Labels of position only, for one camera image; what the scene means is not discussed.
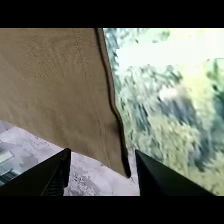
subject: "brown cloth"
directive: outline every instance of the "brown cloth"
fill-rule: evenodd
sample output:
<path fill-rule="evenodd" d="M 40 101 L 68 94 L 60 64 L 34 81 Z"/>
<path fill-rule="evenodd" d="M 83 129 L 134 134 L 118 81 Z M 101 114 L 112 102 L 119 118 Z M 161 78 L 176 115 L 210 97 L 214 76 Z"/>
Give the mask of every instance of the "brown cloth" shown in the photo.
<path fill-rule="evenodd" d="M 0 120 L 130 176 L 102 29 L 0 29 L 0 96 Z"/>

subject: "gray speckled surface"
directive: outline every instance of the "gray speckled surface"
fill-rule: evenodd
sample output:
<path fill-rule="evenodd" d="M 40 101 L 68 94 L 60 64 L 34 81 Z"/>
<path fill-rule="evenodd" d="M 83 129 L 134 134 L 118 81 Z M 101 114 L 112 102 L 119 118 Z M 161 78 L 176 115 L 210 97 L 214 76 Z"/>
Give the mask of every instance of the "gray speckled surface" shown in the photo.
<path fill-rule="evenodd" d="M 13 166 L 20 172 L 35 166 L 62 148 L 29 132 L 0 122 L 0 146 L 13 155 Z M 127 179 L 89 157 L 72 153 L 69 186 L 65 196 L 139 195 L 133 150 L 129 150 L 132 177 Z"/>

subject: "folded cloth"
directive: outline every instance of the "folded cloth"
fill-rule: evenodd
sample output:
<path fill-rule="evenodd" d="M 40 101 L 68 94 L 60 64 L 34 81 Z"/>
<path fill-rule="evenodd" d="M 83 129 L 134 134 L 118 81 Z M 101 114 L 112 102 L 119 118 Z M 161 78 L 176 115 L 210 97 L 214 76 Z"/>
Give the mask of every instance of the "folded cloth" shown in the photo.
<path fill-rule="evenodd" d="M 0 29 L 0 119 L 130 176 L 102 29 Z"/>

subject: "cloth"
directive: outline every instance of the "cloth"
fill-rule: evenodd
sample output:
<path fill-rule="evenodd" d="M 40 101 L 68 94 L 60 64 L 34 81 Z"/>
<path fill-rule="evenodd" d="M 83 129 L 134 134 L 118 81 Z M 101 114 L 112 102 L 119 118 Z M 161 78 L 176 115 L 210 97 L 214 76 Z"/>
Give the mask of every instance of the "cloth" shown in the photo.
<path fill-rule="evenodd" d="M 130 176 L 102 29 L 0 29 L 0 80 L 1 120 Z"/>

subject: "brown fabric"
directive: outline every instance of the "brown fabric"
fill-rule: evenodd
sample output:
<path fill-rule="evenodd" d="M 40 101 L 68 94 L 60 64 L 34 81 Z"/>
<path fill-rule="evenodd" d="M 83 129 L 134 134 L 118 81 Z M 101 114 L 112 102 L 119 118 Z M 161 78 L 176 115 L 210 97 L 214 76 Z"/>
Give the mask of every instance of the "brown fabric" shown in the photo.
<path fill-rule="evenodd" d="M 99 36 L 106 69 L 92 28 L 0 29 L 0 119 L 124 175 L 102 29 Z"/>

